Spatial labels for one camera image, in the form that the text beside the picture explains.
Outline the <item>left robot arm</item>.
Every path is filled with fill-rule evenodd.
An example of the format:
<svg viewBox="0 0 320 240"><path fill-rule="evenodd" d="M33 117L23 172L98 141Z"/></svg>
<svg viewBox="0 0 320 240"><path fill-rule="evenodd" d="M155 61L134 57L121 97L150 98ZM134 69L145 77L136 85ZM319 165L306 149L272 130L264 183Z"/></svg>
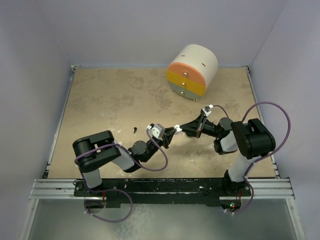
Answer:
<svg viewBox="0 0 320 240"><path fill-rule="evenodd" d="M126 173L132 173L138 169L151 172L164 170L169 164L169 159L163 148L168 149L174 135L181 131L179 125L165 128L160 124L151 124L146 127L149 140L147 142L136 141L130 148L125 148L117 142L110 130L77 139L72 144L76 156L74 162L86 183L85 190L91 196L101 194L103 184L100 168L108 163L117 165ZM157 151L164 156L165 165L163 167L150 168L142 165L149 161Z"/></svg>

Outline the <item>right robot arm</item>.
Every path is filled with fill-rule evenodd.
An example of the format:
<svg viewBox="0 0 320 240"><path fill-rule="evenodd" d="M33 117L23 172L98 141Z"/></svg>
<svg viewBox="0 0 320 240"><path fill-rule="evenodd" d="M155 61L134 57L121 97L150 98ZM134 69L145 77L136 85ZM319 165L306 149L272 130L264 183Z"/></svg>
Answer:
<svg viewBox="0 0 320 240"><path fill-rule="evenodd" d="M214 124L201 114L180 128L188 137L200 138L202 134L214 137L214 150L219 155L239 151L235 163L226 170L218 188L228 196L237 194L246 186L246 176L254 161L276 148L275 138L258 118L243 123L223 117L218 124Z"/></svg>

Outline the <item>white earbud charging case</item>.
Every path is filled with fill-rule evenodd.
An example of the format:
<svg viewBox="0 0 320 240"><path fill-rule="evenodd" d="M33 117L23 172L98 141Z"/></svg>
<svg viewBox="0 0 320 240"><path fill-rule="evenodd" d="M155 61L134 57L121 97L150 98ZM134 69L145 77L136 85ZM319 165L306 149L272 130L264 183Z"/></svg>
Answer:
<svg viewBox="0 0 320 240"><path fill-rule="evenodd" d="M182 131L179 124L175 125L174 129L176 130L177 133L180 133Z"/></svg>

